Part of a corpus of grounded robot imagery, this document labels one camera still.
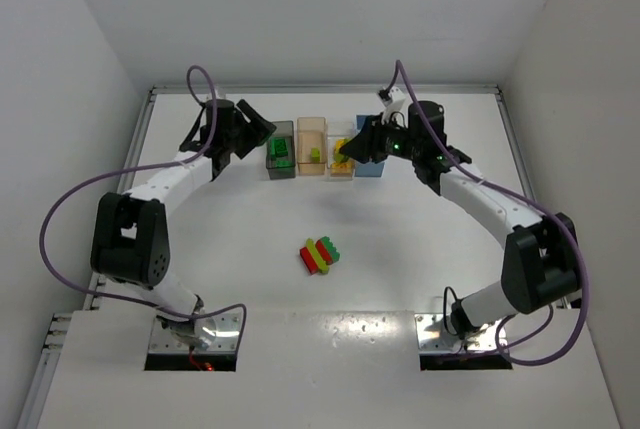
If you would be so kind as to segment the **red green lego stack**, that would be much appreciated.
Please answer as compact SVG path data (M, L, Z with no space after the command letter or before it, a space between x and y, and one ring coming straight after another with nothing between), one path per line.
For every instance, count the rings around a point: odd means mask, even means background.
M330 268L341 258L340 252L328 236L317 240L308 238L299 249L299 256L310 275L328 274Z

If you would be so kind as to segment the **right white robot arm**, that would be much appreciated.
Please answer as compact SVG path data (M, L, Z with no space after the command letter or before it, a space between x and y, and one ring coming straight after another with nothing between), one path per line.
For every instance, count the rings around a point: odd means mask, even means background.
M572 221L562 214L541 216L490 188L471 158L448 144L441 105L419 101L409 106L408 116L407 126L385 114L366 117L339 152L361 164L390 156L410 161L423 184L462 208L503 248L499 280L452 304L447 323L453 335L464 338L578 291L581 276L567 239L575 232Z

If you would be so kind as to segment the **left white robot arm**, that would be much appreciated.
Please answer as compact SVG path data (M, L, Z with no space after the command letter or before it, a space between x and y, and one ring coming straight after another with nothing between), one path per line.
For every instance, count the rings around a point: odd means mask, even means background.
M242 159L264 145L276 125L245 100L209 100L173 165L124 193L99 201L90 265L94 272L130 287L172 329L194 330L202 299L170 269L168 219L199 188L214 181L233 155Z

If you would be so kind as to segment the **small lime green lego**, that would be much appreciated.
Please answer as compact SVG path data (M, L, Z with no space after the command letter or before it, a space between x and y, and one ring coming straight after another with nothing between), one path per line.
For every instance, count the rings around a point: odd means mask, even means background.
M321 151L314 147L311 149L310 159L312 163L320 163L321 162Z

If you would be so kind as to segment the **lime green lego brick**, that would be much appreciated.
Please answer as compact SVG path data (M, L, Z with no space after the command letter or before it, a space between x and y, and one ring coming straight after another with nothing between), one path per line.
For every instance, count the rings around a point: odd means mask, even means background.
M349 157L347 155L342 154L338 148L335 148L333 152L333 160L335 163L343 164L349 160Z

